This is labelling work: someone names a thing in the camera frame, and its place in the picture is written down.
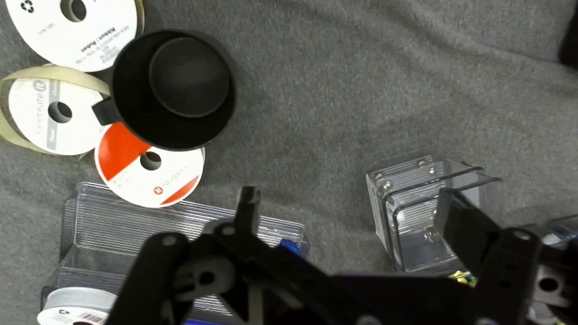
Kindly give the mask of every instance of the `tape roll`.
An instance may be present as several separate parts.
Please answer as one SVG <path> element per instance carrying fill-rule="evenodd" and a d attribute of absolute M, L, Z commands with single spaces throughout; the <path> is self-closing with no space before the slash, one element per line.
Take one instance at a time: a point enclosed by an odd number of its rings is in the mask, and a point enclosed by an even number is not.
<path fill-rule="evenodd" d="M 144 208 L 167 208 L 200 186 L 205 150 L 162 150 L 116 123 L 104 134 L 95 161 L 102 179 L 122 199 Z"/>
<path fill-rule="evenodd" d="M 6 6 L 37 55 L 84 73 L 113 67 L 145 26 L 144 0 L 6 0 Z"/>
<path fill-rule="evenodd" d="M 41 325 L 106 325 L 116 296 L 89 287 L 66 287 L 50 295 Z"/>
<path fill-rule="evenodd" d="M 93 105 L 111 91 L 98 78 L 64 67 L 33 67 L 4 78 L 0 92 L 0 136 L 17 147 L 80 156 L 100 141 L 104 129 Z"/>

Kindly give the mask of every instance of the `white tape roll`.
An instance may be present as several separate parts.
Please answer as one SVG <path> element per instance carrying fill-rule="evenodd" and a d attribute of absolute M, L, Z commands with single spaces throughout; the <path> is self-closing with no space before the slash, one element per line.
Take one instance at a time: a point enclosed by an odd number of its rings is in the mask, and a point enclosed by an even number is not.
<path fill-rule="evenodd" d="M 86 17 L 73 15 L 73 0 L 6 0 L 24 42 L 51 64 L 86 73 L 113 67 L 120 51 L 138 36 L 136 0 L 77 0 Z"/>
<path fill-rule="evenodd" d="M 91 152 L 104 127 L 93 107 L 104 101 L 97 91 L 57 80 L 17 80 L 8 109 L 19 132 L 35 147 L 55 156 Z"/>
<path fill-rule="evenodd" d="M 89 287 L 66 287 L 50 295 L 41 325 L 104 325 L 116 296 Z"/>
<path fill-rule="evenodd" d="M 200 186 L 205 150 L 162 150 L 116 123 L 104 134 L 95 161 L 102 179 L 122 199 L 144 208 L 167 208 Z"/>

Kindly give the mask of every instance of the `gray fabric surface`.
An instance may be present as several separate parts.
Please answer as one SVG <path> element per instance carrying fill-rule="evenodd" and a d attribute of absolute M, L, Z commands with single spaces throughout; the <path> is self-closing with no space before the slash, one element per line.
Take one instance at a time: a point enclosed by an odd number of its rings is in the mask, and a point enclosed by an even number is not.
<path fill-rule="evenodd" d="M 507 179 L 510 212 L 577 197 L 578 76 L 557 64 L 573 0 L 156 4 L 167 27 L 219 40 L 239 73 L 237 116 L 192 201 L 234 208 L 243 185 L 259 186 L 265 213 L 308 226 L 326 271 L 387 268 L 364 185 L 380 161 L 483 165 Z M 42 64 L 4 6 L 0 42 L 3 76 Z M 0 320 L 35 324 L 64 201 L 98 175 L 91 159 L 0 152 Z"/>

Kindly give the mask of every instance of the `black mechanical arm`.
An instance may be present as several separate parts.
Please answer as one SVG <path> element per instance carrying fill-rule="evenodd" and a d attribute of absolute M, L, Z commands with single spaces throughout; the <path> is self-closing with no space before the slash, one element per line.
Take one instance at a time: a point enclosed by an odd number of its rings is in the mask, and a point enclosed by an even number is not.
<path fill-rule="evenodd" d="M 422 277 L 328 277 L 286 248 L 257 239 L 261 195 L 241 194 L 236 221 L 190 242 L 147 240 L 107 325 L 181 325 L 198 298 L 219 296 L 245 324 L 528 324 L 543 302 L 578 324 L 578 242 L 543 246 L 525 230 L 501 230 L 460 192 L 443 190 L 436 230 L 478 286 Z"/>

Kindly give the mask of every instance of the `tape roll center hole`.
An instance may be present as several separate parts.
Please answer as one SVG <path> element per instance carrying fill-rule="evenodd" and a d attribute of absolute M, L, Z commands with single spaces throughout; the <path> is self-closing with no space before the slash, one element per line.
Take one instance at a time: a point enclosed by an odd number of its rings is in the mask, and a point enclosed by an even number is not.
<path fill-rule="evenodd" d="M 145 170 L 154 172 L 154 170 L 160 170 L 160 168 L 162 168 L 163 159 L 162 159 L 160 154 L 145 152 L 145 154 L 142 156 L 142 165 L 144 165 Z"/>
<path fill-rule="evenodd" d="M 71 22 L 84 22 L 88 18 L 88 6 L 84 0 L 62 0 L 60 9 Z"/>
<path fill-rule="evenodd" d="M 69 105 L 62 103 L 62 101 L 55 101 L 50 107 L 50 116 L 53 121 L 66 125 L 73 120 L 73 110 Z"/>

